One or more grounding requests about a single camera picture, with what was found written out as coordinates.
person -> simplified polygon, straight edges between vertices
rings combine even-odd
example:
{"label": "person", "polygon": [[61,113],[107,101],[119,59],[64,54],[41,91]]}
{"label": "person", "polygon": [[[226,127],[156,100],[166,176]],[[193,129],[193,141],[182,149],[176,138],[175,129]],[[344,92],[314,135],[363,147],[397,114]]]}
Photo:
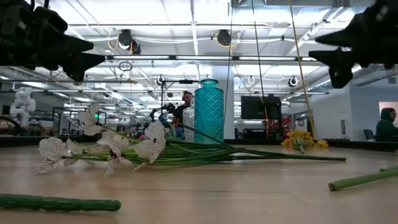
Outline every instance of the person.
{"label": "person", "polygon": [[188,91],[184,92],[184,94],[182,95],[182,100],[184,101],[184,104],[177,107],[177,109],[175,109],[175,111],[174,111],[174,118],[173,118],[174,124],[175,123],[183,123],[182,111],[185,108],[188,108],[191,106],[191,99],[192,99],[192,93],[190,93]]}
{"label": "person", "polygon": [[393,125],[397,116],[393,108],[383,108],[376,126],[376,141],[398,142],[398,128]]}

